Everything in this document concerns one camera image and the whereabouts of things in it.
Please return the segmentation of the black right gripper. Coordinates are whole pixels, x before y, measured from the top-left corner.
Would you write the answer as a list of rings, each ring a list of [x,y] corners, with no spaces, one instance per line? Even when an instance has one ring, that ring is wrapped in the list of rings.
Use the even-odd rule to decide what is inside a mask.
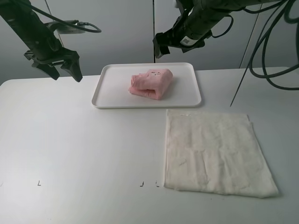
[[[172,28],[155,35],[155,58],[169,54],[170,47],[181,49],[184,53],[204,47],[204,40],[212,36],[211,29],[229,14],[227,9],[202,7],[199,4],[184,9]]]

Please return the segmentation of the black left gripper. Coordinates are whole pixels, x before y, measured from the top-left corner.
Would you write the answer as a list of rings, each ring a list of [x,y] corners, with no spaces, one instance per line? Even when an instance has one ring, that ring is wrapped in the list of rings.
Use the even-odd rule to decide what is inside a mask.
[[[54,31],[65,27],[61,23],[26,24],[23,28],[23,42],[29,50],[24,56],[33,62],[32,67],[38,68],[54,80],[60,77],[55,68],[60,65],[76,82],[80,82],[83,76],[78,53],[64,48],[54,35]]]

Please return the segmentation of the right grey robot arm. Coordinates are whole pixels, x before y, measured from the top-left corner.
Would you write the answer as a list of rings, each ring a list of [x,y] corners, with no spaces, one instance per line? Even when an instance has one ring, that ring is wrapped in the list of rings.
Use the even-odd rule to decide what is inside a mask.
[[[169,47],[188,52],[205,46],[205,39],[213,36],[212,28],[231,12],[246,11],[259,14],[263,11],[286,3],[283,15],[288,23],[297,23],[298,18],[290,17],[293,0],[274,0],[274,5],[259,11],[247,10],[246,7],[270,3],[269,0],[177,0],[176,8],[180,11],[173,27],[164,33],[157,33],[153,39],[156,58],[170,54]]]

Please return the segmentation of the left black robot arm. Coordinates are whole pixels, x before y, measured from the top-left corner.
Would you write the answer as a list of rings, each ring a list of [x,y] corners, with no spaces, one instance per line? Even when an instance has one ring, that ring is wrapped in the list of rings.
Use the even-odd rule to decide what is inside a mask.
[[[55,68],[60,65],[75,81],[80,82],[83,76],[78,53],[64,48],[50,29],[50,24],[44,24],[30,7],[28,0],[0,2],[1,17],[29,48],[24,56],[33,61],[32,67],[54,80],[60,77]]]

